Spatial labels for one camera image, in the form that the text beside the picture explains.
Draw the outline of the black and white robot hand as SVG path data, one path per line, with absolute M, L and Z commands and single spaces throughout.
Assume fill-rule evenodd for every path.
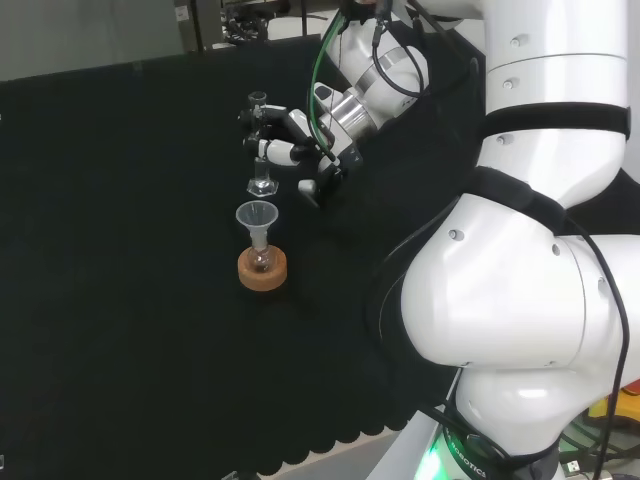
M 252 92 L 248 104 L 238 120 L 246 131 L 244 149 L 254 161 L 254 174 L 247 185 L 250 195 L 266 198 L 277 193 L 279 183 L 271 177 L 271 169 L 304 167 L 313 176 L 299 180 L 297 190 L 313 206 L 322 208 L 362 165 L 358 143 L 367 129 L 343 111 L 343 102 L 317 122 L 299 109 L 269 104 L 261 91 Z

